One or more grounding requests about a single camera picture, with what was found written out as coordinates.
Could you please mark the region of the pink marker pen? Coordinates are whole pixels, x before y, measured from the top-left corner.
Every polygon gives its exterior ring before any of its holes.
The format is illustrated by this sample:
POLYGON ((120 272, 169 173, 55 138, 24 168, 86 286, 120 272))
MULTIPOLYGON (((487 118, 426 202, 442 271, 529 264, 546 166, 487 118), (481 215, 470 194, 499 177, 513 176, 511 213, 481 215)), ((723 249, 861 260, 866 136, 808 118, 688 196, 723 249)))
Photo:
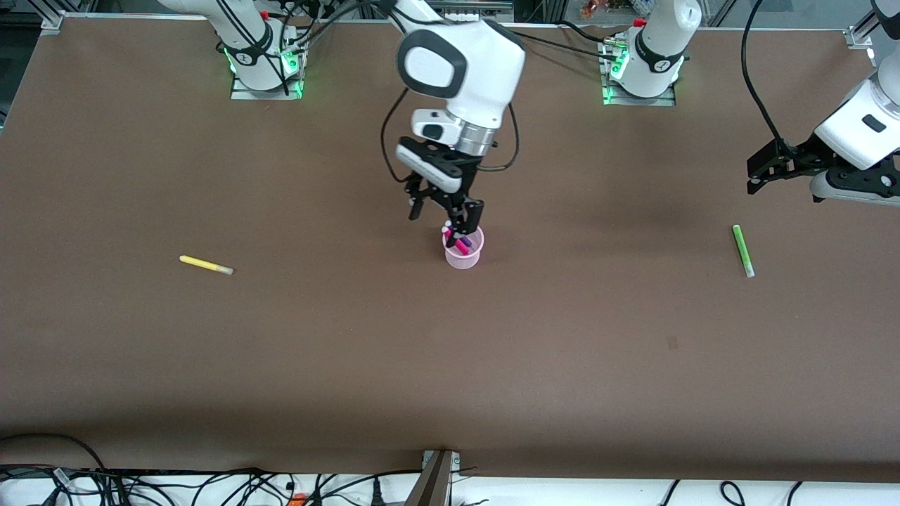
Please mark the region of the pink marker pen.
POLYGON ((457 237, 453 232, 451 225, 452 222, 446 221, 446 223, 442 227, 442 234, 444 235, 444 239, 446 239, 446 248, 456 249, 457 252, 463 256, 470 255, 470 247, 472 247, 472 243, 470 243, 469 237, 464 235, 457 237))

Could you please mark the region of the pink plastic cup holder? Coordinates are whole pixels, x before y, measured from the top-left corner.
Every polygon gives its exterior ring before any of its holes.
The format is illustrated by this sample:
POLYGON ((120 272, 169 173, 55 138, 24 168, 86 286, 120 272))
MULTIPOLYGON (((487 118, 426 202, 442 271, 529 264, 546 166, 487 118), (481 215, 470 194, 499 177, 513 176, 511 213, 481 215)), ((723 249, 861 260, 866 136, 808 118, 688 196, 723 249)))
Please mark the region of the pink plastic cup holder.
POLYGON ((472 268, 479 262, 481 257, 481 251, 484 246, 484 233, 481 227, 478 227, 475 233, 471 233, 468 235, 470 242, 472 243, 472 247, 470 247, 470 255, 463 256, 460 255, 456 249, 447 249, 446 248, 446 239, 442 239, 442 246, 444 248, 444 255, 446 255, 446 261, 453 268, 465 270, 472 268))

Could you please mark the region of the green marker pen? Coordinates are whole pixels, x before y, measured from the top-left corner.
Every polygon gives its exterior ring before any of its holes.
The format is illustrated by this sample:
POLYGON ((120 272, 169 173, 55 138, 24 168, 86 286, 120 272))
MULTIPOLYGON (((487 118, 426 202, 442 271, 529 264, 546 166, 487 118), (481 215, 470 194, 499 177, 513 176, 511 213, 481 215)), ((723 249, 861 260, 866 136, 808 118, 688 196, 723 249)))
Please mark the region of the green marker pen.
POLYGON ((742 263, 742 268, 745 270, 745 276, 746 278, 754 278, 755 269, 745 240, 745 234, 743 234, 743 229, 739 224, 733 224, 731 231, 734 244, 738 250, 738 256, 740 257, 740 263, 742 263))

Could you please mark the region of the yellow marker pen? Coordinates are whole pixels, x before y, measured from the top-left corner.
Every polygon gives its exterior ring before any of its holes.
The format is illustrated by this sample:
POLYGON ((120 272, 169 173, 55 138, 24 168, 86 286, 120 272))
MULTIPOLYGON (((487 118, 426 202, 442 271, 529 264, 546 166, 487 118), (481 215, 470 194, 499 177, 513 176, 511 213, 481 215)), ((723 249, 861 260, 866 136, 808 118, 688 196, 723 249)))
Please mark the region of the yellow marker pen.
POLYGON ((178 257, 178 259, 183 264, 195 266, 196 268, 202 268, 202 269, 205 269, 208 271, 213 271, 216 273, 224 273, 224 275, 233 275, 233 273, 234 273, 233 268, 229 268, 228 266, 222 266, 221 264, 216 264, 211 261, 197 259, 197 257, 181 255, 180 257, 178 257))

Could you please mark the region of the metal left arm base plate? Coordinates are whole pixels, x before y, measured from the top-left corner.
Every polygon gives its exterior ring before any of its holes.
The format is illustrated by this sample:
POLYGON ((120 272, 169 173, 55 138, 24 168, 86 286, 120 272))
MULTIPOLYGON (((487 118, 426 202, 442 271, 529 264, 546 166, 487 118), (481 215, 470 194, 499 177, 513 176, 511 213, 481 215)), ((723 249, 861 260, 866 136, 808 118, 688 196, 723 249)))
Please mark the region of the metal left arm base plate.
POLYGON ((675 86, 671 84, 656 97, 640 97, 628 93, 620 83, 614 81, 602 84, 604 105, 641 106, 641 107, 674 107, 677 105, 675 86))

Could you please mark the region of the aluminium rail with white sockets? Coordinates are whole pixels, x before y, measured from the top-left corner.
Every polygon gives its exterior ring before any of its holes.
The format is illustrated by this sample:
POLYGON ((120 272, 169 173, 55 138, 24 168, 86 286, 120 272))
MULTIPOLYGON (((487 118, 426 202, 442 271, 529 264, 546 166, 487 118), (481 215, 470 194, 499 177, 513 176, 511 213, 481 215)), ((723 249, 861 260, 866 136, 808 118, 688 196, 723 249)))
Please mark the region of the aluminium rail with white sockets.
POLYGON ((513 0, 427 0, 444 18, 450 20, 492 19, 497 22, 514 22, 513 0))

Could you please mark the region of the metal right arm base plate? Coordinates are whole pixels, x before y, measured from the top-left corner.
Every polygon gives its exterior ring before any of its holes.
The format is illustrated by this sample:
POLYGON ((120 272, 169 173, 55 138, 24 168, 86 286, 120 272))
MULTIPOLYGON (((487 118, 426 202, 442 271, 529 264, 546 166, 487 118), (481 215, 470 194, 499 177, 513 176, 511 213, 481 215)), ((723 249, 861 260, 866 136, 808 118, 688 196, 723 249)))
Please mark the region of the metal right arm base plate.
POLYGON ((282 84, 271 90, 253 90, 233 74, 229 97, 231 100, 301 100, 304 93, 304 72, 287 77, 286 86, 287 93, 284 93, 282 84))

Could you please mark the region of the aluminium table edge post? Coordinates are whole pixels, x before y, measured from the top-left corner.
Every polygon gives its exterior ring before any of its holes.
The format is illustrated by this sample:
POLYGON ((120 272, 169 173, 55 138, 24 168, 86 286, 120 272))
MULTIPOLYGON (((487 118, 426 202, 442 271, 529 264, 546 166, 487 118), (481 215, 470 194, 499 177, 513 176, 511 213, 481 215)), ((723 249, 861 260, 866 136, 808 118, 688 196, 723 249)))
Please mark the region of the aluminium table edge post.
POLYGON ((456 451, 424 451, 422 472, 403 506, 450 506, 452 481, 461 469, 462 459, 456 451))

